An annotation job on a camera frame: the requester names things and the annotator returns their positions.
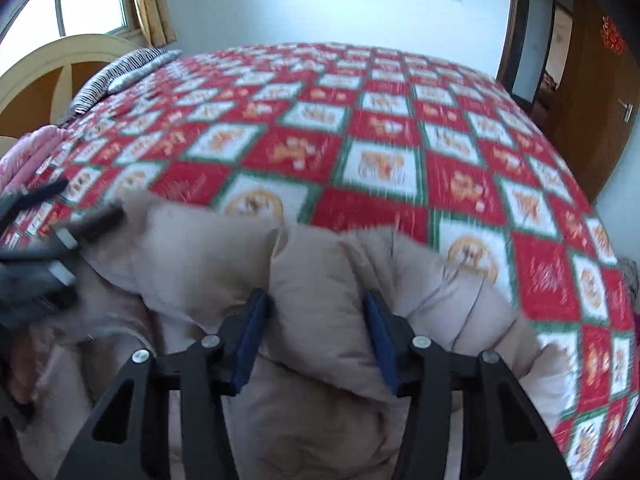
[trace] door handle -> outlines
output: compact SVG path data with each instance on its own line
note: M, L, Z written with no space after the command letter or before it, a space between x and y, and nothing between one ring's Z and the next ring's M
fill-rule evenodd
M625 109L625 124L631 120L631 114L634 112L632 103L625 103L622 99L618 99L620 105Z

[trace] brown door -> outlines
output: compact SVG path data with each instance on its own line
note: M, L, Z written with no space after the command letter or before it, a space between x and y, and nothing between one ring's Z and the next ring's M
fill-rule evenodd
M574 25L562 82L545 135L593 202L631 133L640 100L640 69L628 48L602 39L607 16L596 0L574 0Z

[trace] pink blanket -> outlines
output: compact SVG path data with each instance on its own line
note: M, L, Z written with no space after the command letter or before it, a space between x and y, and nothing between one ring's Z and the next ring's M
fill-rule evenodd
M24 186L69 132L43 126L22 137L0 160L0 193Z

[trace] window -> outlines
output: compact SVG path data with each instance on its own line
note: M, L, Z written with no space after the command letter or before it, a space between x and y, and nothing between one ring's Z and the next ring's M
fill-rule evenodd
M130 0L29 0L0 43L0 75L44 44L130 28Z

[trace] curved headboard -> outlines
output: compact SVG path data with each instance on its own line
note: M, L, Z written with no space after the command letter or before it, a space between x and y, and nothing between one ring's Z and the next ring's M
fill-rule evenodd
M55 123L91 76L136 48L118 36L81 34L31 52L0 76L0 136Z

